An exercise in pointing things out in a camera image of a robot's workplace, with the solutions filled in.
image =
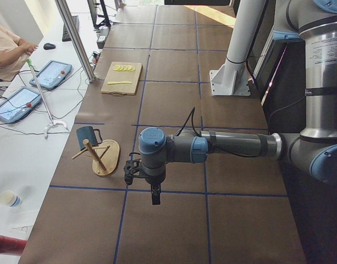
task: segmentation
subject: keyboard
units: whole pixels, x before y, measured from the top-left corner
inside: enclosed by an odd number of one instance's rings
[[[74,25],[76,27],[77,30],[79,30],[79,18],[77,15],[72,15],[71,18],[73,19]],[[71,41],[70,36],[69,36],[69,32],[67,30],[67,28],[65,27],[65,25],[63,25],[63,34],[62,34],[62,41]]]

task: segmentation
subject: white table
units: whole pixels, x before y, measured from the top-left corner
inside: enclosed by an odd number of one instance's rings
[[[87,55],[90,56],[93,51],[99,52],[90,15],[76,15],[80,19],[79,34]],[[72,42],[62,42],[62,28],[63,21],[59,17],[39,43],[38,50],[32,54],[31,60],[37,70],[51,59],[72,64],[73,69],[69,76],[81,67]],[[42,47],[46,42],[55,44],[56,49],[45,51]],[[21,70],[28,69],[25,64]],[[88,82],[85,73],[81,71],[82,69],[52,92],[44,93],[48,107],[56,117],[62,117],[82,100],[79,93],[85,94]],[[31,87],[28,84],[32,78],[31,73],[21,73],[20,76],[24,83]],[[21,86],[23,83],[16,76],[4,96],[8,97]],[[69,130],[73,126],[79,106],[61,119],[67,123]],[[36,110],[45,111],[45,106],[41,104],[36,107]],[[46,112],[32,111],[19,123],[4,125],[4,127],[25,133],[43,133],[49,122]],[[51,128],[49,132],[67,131],[59,125]],[[0,235],[28,239],[67,138],[68,134],[49,134],[48,139],[45,140],[43,134],[23,135],[0,128],[0,193],[4,190],[12,190],[22,199],[22,204],[18,207],[0,205]],[[12,264],[18,261],[17,256],[0,254],[0,263]]]

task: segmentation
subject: person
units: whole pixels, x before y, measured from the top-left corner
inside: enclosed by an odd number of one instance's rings
[[[0,79],[11,81],[37,45],[0,25]]]

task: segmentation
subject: black mouse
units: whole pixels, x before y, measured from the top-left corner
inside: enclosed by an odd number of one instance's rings
[[[54,48],[56,48],[56,45],[55,44],[52,44],[52,43],[45,43],[44,45],[43,45],[43,49],[44,50],[52,50],[52,49],[54,49]]]

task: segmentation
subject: blue tablet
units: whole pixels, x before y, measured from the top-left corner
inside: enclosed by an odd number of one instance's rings
[[[38,92],[22,87],[0,104],[0,120],[15,123],[26,117],[40,102]]]
[[[70,73],[71,69],[71,64],[51,60],[36,74],[36,77],[41,87],[53,90]],[[36,86],[34,79],[31,79],[29,84]]]

